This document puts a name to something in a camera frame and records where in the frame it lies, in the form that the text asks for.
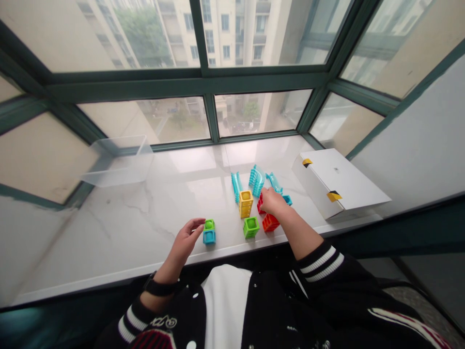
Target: tree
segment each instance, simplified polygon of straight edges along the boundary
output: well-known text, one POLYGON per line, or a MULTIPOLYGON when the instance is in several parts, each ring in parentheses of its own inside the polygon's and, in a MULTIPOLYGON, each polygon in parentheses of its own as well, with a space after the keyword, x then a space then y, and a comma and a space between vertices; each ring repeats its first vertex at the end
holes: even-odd
POLYGON ((141 66, 173 66, 156 8, 118 9, 116 16, 141 66))
POLYGON ((183 123, 186 121, 186 114, 187 114, 187 111, 184 106, 184 103, 181 103, 178 108, 178 111, 174 113, 173 116, 171 117, 173 121, 178 124, 180 129, 183 129, 183 123))
POLYGON ((260 117, 260 107, 257 102, 248 102, 244 108, 244 121, 252 122, 260 117))

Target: clear plastic box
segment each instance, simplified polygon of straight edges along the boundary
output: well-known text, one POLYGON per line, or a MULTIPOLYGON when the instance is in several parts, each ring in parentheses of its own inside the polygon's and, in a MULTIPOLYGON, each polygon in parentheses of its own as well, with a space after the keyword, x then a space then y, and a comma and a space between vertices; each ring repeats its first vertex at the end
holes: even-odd
POLYGON ((76 162, 75 174, 97 187, 143 182, 154 154, 147 136, 95 141, 76 162))

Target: left hand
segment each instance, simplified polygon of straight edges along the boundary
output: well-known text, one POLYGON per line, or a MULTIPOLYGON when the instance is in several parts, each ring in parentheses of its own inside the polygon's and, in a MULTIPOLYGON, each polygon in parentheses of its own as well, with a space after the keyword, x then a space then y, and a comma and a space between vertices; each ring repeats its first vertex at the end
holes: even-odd
POLYGON ((180 264, 181 267, 184 266, 194 249, 195 242, 203 232, 204 224, 205 218, 193 218, 188 221, 174 239, 173 247, 171 247, 167 259, 180 264))

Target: glass pane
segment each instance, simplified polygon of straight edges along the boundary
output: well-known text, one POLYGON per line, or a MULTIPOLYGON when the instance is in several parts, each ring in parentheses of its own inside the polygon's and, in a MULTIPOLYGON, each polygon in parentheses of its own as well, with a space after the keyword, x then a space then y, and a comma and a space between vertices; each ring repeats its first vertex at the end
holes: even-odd
POLYGON ((371 110, 330 93, 310 134, 325 148, 336 148, 346 156, 383 119, 371 110))
POLYGON ((465 1, 384 0, 342 78, 405 98, 464 38, 465 1))
POLYGON ((43 113, 0 137, 0 183, 63 204, 79 184, 72 168, 87 147, 43 113))
POLYGON ((150 144, 209 139, 202 97, 79 104, 110 138, 147 135, 150 144))
POLYGON ((295 129, 312 90, 216 95, 220 137, 295 129))
POLYGON ((55 73, 200 66, 188 0, 2 1, 0 19, 55 73))
POLYGON ((0 76, 0 102, 21 95, 22 92, 0 76))
POLYGON ((214 66, 234 67, 325 64, 352 0, 201 0, 201 4, 208 58, 215 60, 214 66), (235 50, 230 57, 221 57, 220 45, 235 50))

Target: black watch strap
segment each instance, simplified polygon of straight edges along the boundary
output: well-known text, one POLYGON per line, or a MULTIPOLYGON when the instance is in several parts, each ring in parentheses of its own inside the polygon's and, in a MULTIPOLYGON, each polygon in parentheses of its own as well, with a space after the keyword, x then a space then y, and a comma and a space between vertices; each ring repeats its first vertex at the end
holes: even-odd
POLYGON ((156 271, 150 274, 149 278, 145 282, 144 291, 147 291, 151 295, 160 296, 160 297, 169 296, 170 294, 172 294, 176 286, 178 285, 178 283, 159 284, 154 281, 155 274, 156 274, 156 271))

